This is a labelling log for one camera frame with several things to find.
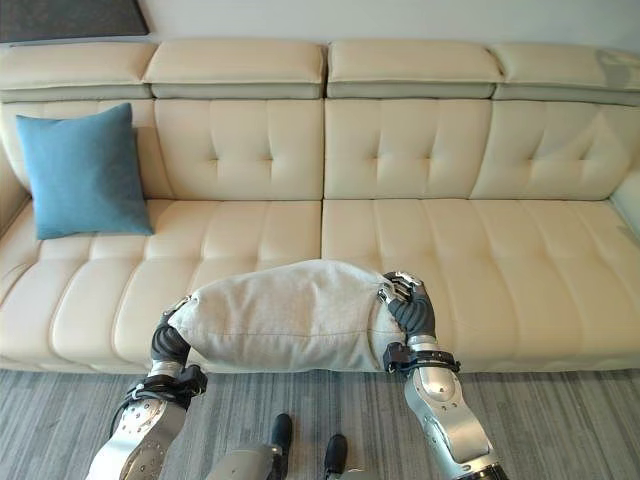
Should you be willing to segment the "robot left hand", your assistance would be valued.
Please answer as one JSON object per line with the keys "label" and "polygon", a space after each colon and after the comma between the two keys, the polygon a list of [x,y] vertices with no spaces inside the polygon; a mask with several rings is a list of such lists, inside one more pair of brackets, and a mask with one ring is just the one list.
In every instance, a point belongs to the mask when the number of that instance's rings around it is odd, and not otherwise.
{"label": "robot left hand", "polygon": [[191,346],[170,325],[169,320],[190,300],[191,296],[187,295],[162,312],[151,340],[150,355],[153,361],[174,362],[181,367],[186,365]]}

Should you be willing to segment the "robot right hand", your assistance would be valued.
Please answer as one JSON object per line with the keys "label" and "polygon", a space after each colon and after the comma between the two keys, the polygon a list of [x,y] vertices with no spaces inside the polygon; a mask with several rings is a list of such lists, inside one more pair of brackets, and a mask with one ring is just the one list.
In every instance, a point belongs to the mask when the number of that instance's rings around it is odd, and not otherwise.
{"label": "robot right hand", "polygon": [[383,278],[378,300],[407,338],[428,337],[436,343],[435,310],[423,281],[404,271],[387,272]]}

